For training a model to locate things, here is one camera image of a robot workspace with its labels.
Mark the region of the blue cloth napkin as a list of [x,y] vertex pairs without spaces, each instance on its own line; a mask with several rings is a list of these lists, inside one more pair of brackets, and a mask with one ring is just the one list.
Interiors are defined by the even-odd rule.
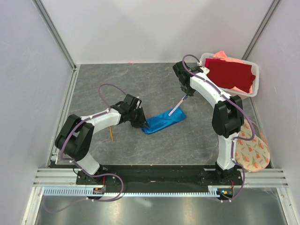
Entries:
[[153,134],[165,128],[168,128],[176,123],[179,123],[187,118],[183,110],[179,107],[171,115],[172,110],[165,111],[157,116],[148,118],[146,121],[149,125],[148,128],[142,128],[145,134]]

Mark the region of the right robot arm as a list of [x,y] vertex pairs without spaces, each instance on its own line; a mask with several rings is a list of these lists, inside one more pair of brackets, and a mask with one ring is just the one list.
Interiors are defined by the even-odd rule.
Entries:
[[217,165],[220,168],[215,172],[214,177],[217,183],[226,184],[232,178],[229,170],[235,166],[234,145],[244,123],[244,115],[237,108],[237,106],[242,108],[242,100],[239,96],[232,97],[217,87],[207,77],[209,70],[205,67],[189,67],[179,61],[172,68],[186,96],[192,97],[195,92],[198,92],[213,108],[212,127],[218,135]]

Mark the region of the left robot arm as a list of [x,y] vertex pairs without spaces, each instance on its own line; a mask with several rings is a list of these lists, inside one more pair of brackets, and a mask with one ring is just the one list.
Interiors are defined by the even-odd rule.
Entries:
[[70,115],[56,137],[55,147],[86,172],[88,181],[99,184],[103,179],[103,167],[89,152],[93,135],[127,121],[134,128],[147,128],[148,123],[141,104],[142,101],[134,97],[89,116]]

